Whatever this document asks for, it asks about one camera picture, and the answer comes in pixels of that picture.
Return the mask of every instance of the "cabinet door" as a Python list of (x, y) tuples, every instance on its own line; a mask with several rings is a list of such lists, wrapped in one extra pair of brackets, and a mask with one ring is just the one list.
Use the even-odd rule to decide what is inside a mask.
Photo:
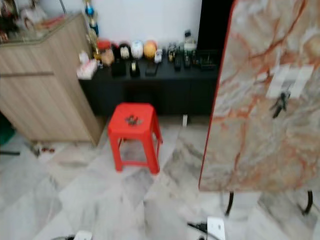
[(54, 75), (1, 78), (0, 110), (30, 140), (89, 140), (78, 113)]

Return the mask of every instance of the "black console table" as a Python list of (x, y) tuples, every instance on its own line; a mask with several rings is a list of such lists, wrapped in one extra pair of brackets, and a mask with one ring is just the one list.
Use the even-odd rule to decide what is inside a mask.
[(195, 66), (175, 71), (167, 58), (156, 76), (146, 76), (148, 62), (138, 61), (139, 77), (131, 77), (129, 62), (126, 76), (112, 77), (111, 69), (98, 69), (91, 80), (79, 80), (86, 98), (97, 116), (111, 116), (122, 102), (152, 104), (158, 115), (210, 115), (219, 67), (201, 71)]

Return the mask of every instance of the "wooden cabinet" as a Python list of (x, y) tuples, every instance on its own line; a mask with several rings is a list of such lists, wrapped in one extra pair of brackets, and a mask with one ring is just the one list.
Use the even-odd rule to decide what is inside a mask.
[[(29, 140), (98, 143), (104, 121), (94, 116), (76, 75), (79, 52), (89, 51), (85, 33), (79, 14), (42, 42), (0, 48), (7, 58), (0, 61), (0, 110)], [(69, 47), (54, 44), (61, 41)], [(14, 58), (17, 64), (8, 64)]]

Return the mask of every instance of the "red plastic stool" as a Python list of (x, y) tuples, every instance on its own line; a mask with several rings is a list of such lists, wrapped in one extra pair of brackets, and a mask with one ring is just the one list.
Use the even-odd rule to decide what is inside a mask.
[[(153, 133), (157, 138), (157, 151), (153, 143)], [(108, 136), (112, 148), (115, 169), (122, 171), (124, 165), (149, 167), (152, 174), (159, 173), (158, 155), (161, 136), (159, 122), (154, 107), (148, 103), (121, 103), (112, 115), (108, 125)], [(140, 140), (143, 144), (146, 162), (122, 161), (119, 147), (122, 139)]]

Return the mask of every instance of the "white label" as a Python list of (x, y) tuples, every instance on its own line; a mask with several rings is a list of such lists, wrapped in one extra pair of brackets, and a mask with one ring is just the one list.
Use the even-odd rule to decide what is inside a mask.
[(313, 70), (313, 65), (303, 67), (282, 65), (274, 74), (266, 97), (270, 99), (278, 98), (281, 92), (289, 91), (290, 98), (299, 98)]

